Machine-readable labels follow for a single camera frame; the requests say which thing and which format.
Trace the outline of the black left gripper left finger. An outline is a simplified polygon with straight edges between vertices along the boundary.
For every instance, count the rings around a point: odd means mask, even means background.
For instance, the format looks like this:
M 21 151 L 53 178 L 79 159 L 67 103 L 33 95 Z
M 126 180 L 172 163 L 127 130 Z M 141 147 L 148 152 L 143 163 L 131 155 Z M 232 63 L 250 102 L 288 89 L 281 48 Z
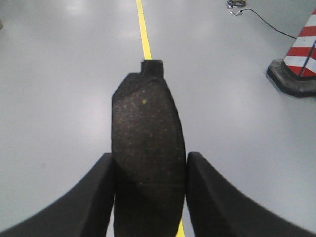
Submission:
M 1 232 L 2 237 L 104 237 L 114 202 L 114 165 L 105 153 L 56 202 Z

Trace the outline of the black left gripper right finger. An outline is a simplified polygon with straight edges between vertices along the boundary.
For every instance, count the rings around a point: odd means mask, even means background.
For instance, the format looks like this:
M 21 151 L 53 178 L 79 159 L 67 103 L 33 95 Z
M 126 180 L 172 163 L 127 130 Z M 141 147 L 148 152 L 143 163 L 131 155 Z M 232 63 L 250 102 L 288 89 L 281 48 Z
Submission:
M 186 200 L 197 237 L 314 237 L 257 204 L 199 152 L 187 159 Z

